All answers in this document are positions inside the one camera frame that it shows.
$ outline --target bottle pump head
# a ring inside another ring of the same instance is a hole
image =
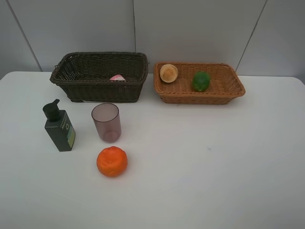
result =
[[[54,102],[46,104],[42,109],[48,121],[50,122],[56,122],[61,119],[61,114],[57,106],[58,102],[59,99],[55,99]]]

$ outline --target cup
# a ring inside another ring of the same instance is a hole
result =
[[[114,104],[97,105],[91,113],[97,133],[105,142],[115,142],[121,136],[119,108]]]

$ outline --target bottle label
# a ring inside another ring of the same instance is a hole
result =
[[[75,131],[72,125],[70,125],[70,129],[67,135],[69,146],[72,148],[73,142],[75,139]]]
[[[63,118],[63,122],[61,124],[61,129],[64,132],[64,134],[67,136],[68,144],[72,148],[75,140],[75,131],[66,113]]]

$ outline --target wicker basket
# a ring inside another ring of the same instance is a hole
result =
[[[72,102],[134,103],[148,73],[146,55],[133,52],[74,52],[64,56],[50,81]],[[117,74],[126,81],[110,81]]]
[[[165,64],[178,69],[178,78],[173,83],[160,79],[160,69]],[[192,80],[196,72],[209,73],[210,86],[205,92],[195,92]],[[243,96],[245,89],[235,71],[224,63],[159,62],[154,66],[154,88],[165,103],[169,104],[227,104]]]

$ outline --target dark green bottle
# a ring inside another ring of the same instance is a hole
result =
[[[48,119],[44,128],[60,152],[71,151],[75,140],[75,131],[67,112],[58,109],[58,102],[59,99],[55,99],[53,103],[43,107],[42,110]]]

